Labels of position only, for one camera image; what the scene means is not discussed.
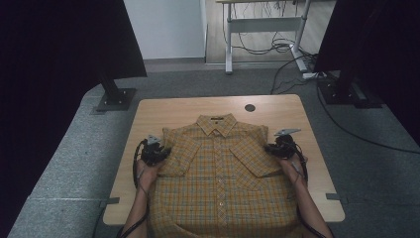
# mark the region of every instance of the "human arm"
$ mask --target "human arm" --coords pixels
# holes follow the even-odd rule
[[[146,214],[148,193],[152,184],[157,179],[158,169],[163,166],[163,163],[164,162],[159,163],[154,167],[149,167],[143,161],[138,160],[137,175],[140,175],[140,177],[138,178],[138,187],[136,190],[136,196],[133,202],[133,206],[130,210],[129,216],[127,217],[122,234],[124,234],[124,232],[126,232],[131,226],[133,226]],[[147,234],[147,222],[145,221],[127,237],[146,238]]]
[[[284,174],[293,184],[296,193],[297,206],[299,207],[302,219],[325,237],[334,237],[309,193],[305,178],[301,174],[303,170],[299,162],[299,157],[294,154],[294,156],[288,160],[277,159],[277,161],[280,163]],[[318,236],[308,229],[305,229],[303,237],[312,238]]]

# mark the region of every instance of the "hand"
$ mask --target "hand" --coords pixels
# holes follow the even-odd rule
[[[153,167],[149,167],[142,160],[137,160],[137,175],[138,178],[138,190],[144,190],[145,193],[149,192],[152,184],[158,177],[158,170],[164,165],[164,161],[157,163]]]
[[[307,157],[303,156],[303,158],[306,162],[308,161]],[[301,180],[305,182],[305,179],[303,177],[303,168],[300,164],[299,156],[297,156],[296,153],[290,159],[277,158],[277,161],[281,165],[284,174],[289,178],[290,182],[293,185],[295,185],[299,181],[299,178],[301,178]]]

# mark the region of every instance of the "wooden table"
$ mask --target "wooden table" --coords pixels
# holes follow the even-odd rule
[[[259,18],[259,19],[232,19],[232,4],[236,3],[255,3],[255,2],[275,2],[273,0],[216,0],[217,3],[228,5],[228,17],[226,19],[226,73],[232,74],[232,33],[257,33],[257,32],[296,32],[296,40],[290,45],[294,60],[301,72],[306,72],[308,68],[303,62],[303,54],[299,50],[302,40],[303,30],[305,29],[306,19],[308,18],[311,0],[305,0],[305,7],[302,16],[281,17],[281,18]]]
[[[249,112],[245,106],[256,110]],[[110,197],[119,197],[119,203],[108,204],[104,222],[108,225],[124,224],[135,197],[133,184],[133,155],[139,142],[148,135],[162,137],[162,128],[179,128],[196,122],[200,115],[232,113],[240,122],[268,127],[268,142],[274,143],[273,134],[281,129],[300,128],[293,139],[309,158],[309,191],[327,222],[343,221],[343,207],[338,200],[329,200],[326,193],[336,193],[321,151],[312,132],[302,102],[297,95],[262,95],[230,97],[198,97],[147,99],[139,104],[127,145],[114,181]]]

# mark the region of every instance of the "power strip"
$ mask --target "power strip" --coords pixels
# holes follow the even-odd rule
[[[304,80],[324,78],[326,76],[327,75],[324,72],[306,72],[306,73],[303,73],[303,79]]]

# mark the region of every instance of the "plaid shirt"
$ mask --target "plaid shirt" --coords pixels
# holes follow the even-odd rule
[[[266,126],[232,114],[163,129],[171,153],[151,192],[153,237],[301,237],[294,191]]]

